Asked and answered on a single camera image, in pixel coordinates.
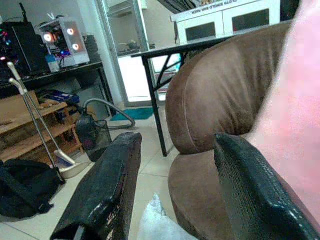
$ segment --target backpack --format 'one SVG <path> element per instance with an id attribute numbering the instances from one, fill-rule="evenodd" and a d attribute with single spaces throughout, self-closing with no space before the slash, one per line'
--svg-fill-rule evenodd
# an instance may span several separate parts
<path id="1" fill-rule="evenodd" d="M 50 199 L 65 182 L 58 168 L 41 162 L 0 161 L 0 215 L 22 219 L 49 212 Z"/>

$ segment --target brown armchair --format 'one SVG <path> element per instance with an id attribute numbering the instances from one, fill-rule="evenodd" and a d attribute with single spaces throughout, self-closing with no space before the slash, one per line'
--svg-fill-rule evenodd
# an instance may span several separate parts
<path id="1" fill-rule="evenodd" d="M 234 37 L 192 58 L 166 97 L 180 155 L 169 174 L 178 223 L 200 240 L 234 239 L 214 166 L 213 135 L 247 134 L 276 74 L 288 23 Z"/>

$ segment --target black pc case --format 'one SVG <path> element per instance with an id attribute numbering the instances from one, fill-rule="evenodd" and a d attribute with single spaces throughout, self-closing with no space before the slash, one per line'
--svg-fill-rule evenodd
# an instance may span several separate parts
<path id="1" fill-rule="evenodd" d="M 22 77 L 49 72 L 46 48 L 30 22 L 0 24 L 0 80 L 8 81 L 12 74 L 7 62 L 13 62 Z"/>

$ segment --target teal doormat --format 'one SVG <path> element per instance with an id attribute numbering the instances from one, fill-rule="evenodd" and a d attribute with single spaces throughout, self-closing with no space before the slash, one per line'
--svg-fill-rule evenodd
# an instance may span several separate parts
<path id="1" fill-rule="evenodd" d="M 126 114 L 128 114 L 130 117 L 132 117 L 134 120 L 146 120 L 154 114 L 154 110 L 152 107 L 146 107 L 146 108 L 137 108 L 137 109 L 127 109 L 124 110 Z M 117 113 L 113 118 L 111 118 L 111 121 L 123 121 L 127 120 L 124 116 Z"/>

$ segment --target table leg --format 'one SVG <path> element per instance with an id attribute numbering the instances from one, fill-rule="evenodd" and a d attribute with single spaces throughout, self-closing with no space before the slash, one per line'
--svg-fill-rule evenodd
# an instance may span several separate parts
<path id="1" fill-rule="evenodd" d="M 103 87 L 104 93 L 106 95 L 106 100 L 109 103 L 112 103 L 114 105 L 115 103 L 114 103 L 114 100 L 113 100 L 112 95 L 111 95 L 111 91 L 110 91 L 110 88 L 109 88 L 109 85 L 108 85 L 108 81 L 107 81 L 107 78 L 106 78 L 105 71 L 103 70 L 103 68 L 98 68 L 97 70 L 98 70 L 98 73 L 99 73 L 99 77 L 100 77 L 100 80 L 101 80 L 101 83 L 102 83 L 102 87 Z M 109 109 L 110 109 L 110 113 L 111 113 L 112 117 L 117 114 L 117 111 L 114 110 L 113 108 L 109 108 Z"/>
<path id="2" fill-rule="evenodd" d="M 158 135 L 159 135 L 159 139 L 160 139 L 162 154 L 164 157 L 167 157 L 168 154 L 167 154 L 167 149 L 166 149 L 166 142 L 165 142 L 164 133 L 163 133 L 162 127 L 161 127 L 160 115 L 159 115 L 159 110 L 158 110 L 158 103 L 157 103 L 157 98 L 156 98 L 156 94 L 155 94 L 154 84 L 152 81 L 151 72 L 150 72 L 150 65 L 149 65 L 148 59 L 145 57 L 142 57 L 142 62 L 143 62 L 144 68 L 145 68 L 146 79 L 148 81 L 148 87 L 149 87 L 149 92 L 150 92 L 150 96 L 151 96 L 151 103 L 152 103 L 153 113 L 154 113 L 154 117 L 155 117 L 156 128 L 158 130 Z"/>

